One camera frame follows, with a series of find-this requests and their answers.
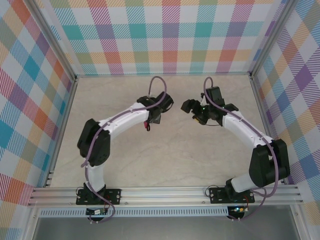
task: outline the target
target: cable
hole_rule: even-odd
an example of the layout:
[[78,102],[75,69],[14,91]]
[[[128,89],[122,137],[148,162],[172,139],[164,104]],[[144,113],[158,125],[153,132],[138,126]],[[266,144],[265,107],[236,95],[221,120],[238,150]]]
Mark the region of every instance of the cable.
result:
[[210,185],[206,188],[206,190],[204,191],[204,194],[206,195],[207,198],[210,198],[210,196],[207,195],[207,190],[212,187],[212,186],[215,186],[216,188],[219,188],[217,185]]
[[[245,220],[245,219],[248,219],[250,218],[251,216],[253,216],[254,214],[256,214],[258,212],[258,210],[262,207],[262,205],[264,204],[266,198],[269,198],[271,196],[273,196],[275,194],[275,192],[277,191],[277,188],[278,188],[278,181],[279,181],[279,167],[278,167],[278,161],[277,161],[277,157],[276,157],[276,154],[275,154],[275,151],[274,149],[271,147],[271,145],[269,144],[269,142],[264,138],[264,136],[259,132],[257,131],[249,122],[247,122],[245,119],[241,118],[240,116],[236,115],[235,113],[233,113],[232,111],[229,111],[225,108],[222,108],[221,106],[215,104],[209,97],[207,91],[206,91],[206,83],[208,80],[211,80],[211,83],[213,83],[213,79],[212,77],[208,76],[204,82],[203,82],[203,91],[204,91],[204,95],[206,97],[206,99],[214,106],[216,107],[217,109],[220,109],[224,112],[226,112],[227,114],[230,114],[232,116],[234,116],[236,119],[238,119],[239,121],[243,122],[248,128],[250,128],[255,134],[257,134],[259,136],[259,138],[261,138],[264,143],[267,145],[267,147],[269,148],[270,152],[271,152],[271,155],[272,155],[272,158],[273,158],[273,163],[274,163],[274,174],[275,174],[275,180],[274,180],[274,186],[273,186],[273,189],[272,191],[267,194],[267,190],[263,187],[263,188],[254,188],[252,189],[252,192],[263,197],[263,200],[261,201],[260,205],[255,209],[255,211],[253,213],[251,213],[250,215],[247,215],[245,217],[242,218],[242,220]],[[263,189],[264,190],[264,194],[258,192],[258,191],[255,191],[257,189]]]
[[110,202],[108,201],[107,199],[105,199],[104,197],[100,196],[91,186],[90,182],[89,182],[89,177],[88,177],[88,161],[89,161],[89,158],[91,156],[91,153],[92,153],[92,149],[95,145],[95,142],[96,142],[96,139],[98,137],[98,135],[100,134],[100,132],[110,123],[112,123],[114,120],[116,120],[117,118],[125,115],[125,114],[128,114],[128,113],[134,113],[134,112],[137,112],[137,111],[142,111],[142,110],[147,110],[147,109],[151,109],[151,108],[154,108],[156,106],[158,106],[166,97],[166,93],[167,93],[167,84],[165,82],[165,80],[160,77],[160,76],[154,76],[151,81],[150,81],[150,85],[149,85],[149,90],[148,90],[148,96],[150,95],[150,92],[151,92],[151,87],[152,87],[152,83],[154,81],[154,79],[160,79],[162,82],[163,82],[163,85],[164,85],[164,94],[162,95],[162,97],[160,98],[160,100],[158,102],[156,102],[155,104],[152,104],[150,106],[146,106],[146,107],[141,107],[141,108],[135,108],[135,109],[131,109],[131,110],[126,110],[126,111],[123,111],[123,112],[120,112],[118,115],[114,116],[113,118],[111,118],[109,121],[107,121],[105,124],[103,124],[99,129],[98,131],[96,131],[95,135],[93,136],[92,138],[92,141],[91,141],[91,144],[90,144],[90,147],[89,147],[89,150],[88,150],[88,153],[86,155],[86,158],[85,158],[85,161],[81,164],[81,167],[85,167],[84,169],[84,175],[85,175],[85,180],[86,180],[86,183],[87,183],[87,186],[88,188],[90,189],[91,192],[93,192],[98,198],[100,198],[101,200],[103,200],[105,203],[109,204],[109,207],[111,206],[113,211],[112,211],[112,214],[109,216],[109,217],[105,217],[104,219],[102,219],[101,221],[96,221],[96,223],[104,223],[108,220],[110,220],[116,213],[116,208],[115,206]]

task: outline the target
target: perforated metal strip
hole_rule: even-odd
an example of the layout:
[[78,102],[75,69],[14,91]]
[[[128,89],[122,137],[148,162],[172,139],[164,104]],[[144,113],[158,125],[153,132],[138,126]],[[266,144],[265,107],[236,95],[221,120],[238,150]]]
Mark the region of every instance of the perforated metal strip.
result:
[[[226,206],[204,207],[117,207],[114,217],[203,217],[227,216]],[[43,208],[40,218],[83,218],[86,208]]]

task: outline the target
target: marble surface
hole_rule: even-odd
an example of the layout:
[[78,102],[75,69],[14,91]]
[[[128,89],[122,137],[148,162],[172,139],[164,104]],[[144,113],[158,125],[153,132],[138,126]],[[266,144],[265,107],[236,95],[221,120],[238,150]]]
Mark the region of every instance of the marble surface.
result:
[[[109,187],[224,185],[248,171],[251,149],[220,126],[203,126],[180,107],[187,99],[200,100],[206,76],[164,76],[172,109],[147,132],[137,124],[111,143],[104,169]],[[77,142],[85,122],[111,117],[148,92],[150,76],[81,78],[67,122],[51,187],[79,187],[85,181]],[[264,132],[246,75],[213,76],[226,103],[236,105],[245,118]],[[163,90],[155,80],[151,92]]]

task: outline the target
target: black mounting plate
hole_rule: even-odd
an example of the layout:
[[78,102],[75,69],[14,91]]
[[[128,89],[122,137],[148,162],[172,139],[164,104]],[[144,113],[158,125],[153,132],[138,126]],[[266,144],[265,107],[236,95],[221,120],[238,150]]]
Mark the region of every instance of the black mounting plate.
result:
[[[109,200],[113,205],[119,205],[121,199],[121,189],[103,188],[98,192],[100,196]],[[77,191],[76,205],[104,205],[105,202],[90,191],[84,184],[84,189]]]
[[242,195],[231,201],[224,187],[210,187],[208,196],[211,204],[246,204],[247,202],[252,204],[255,202],[255,197],[251,193],[250,190],[244,191]]

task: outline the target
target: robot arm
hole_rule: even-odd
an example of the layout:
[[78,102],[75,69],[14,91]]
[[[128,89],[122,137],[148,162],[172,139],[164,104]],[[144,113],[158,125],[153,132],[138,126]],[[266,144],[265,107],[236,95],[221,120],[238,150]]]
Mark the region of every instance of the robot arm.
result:
[[[215,86],[207,88],[206,93],[216,105],[229,110],[232,114],[239,116],[240,119],[244,119],[236,106],[233,104],[225,104],[219,87]],[[204,93],[201,94],[201,97],[201,101],[194,99],[185,101],[182,104],[181,109],[186,113],[190,113],[191,111],[194,114],[192,118],[201,125],[206,125],[209,119],[217,121],[220,126],[231,131],[248,148],[252,149],[248,173],[226,181],[225,191],[230,201],[241,196],[245,191],[254,188],[262,188],[275,182],[274,161],[271,157],[270,150],[262,140],[262,137],[271,145],[276,155],[279,180],[286,178],[290,174],[287,145],[283,140],[274,140],[263,134],[261,131],[258,131],[260,133],[260,135],[258,135],[242,120],[239,120],[230,113],[218,109],[211,103],[207,103],[207,98]]]
[[[166,94],[166,96],[161,104],[150,109],[143,109],[158,102],[163,94]],[[170,95],[164,92],[162,92],[157,98],[143,96],[140,97],[131,107],[117,114],[119,117],[116,119],[114,119],[113,116],[100,121],[90,119],[85,123],[77,143],[80,155],[84,158],[87,157],[89,147],[95,133],[104,126],[105,123],[114,119],[99,133],[88,160],[88,180],[95,192],[101,191],[106,186],[104,181],[104,167],[110,155],[111,141],[116,136],[138,123],[144,122],[145,126],[148,126],[151,123],[159,124],[161,120],[161,113],[167,112],[173,103],[173,99]]]

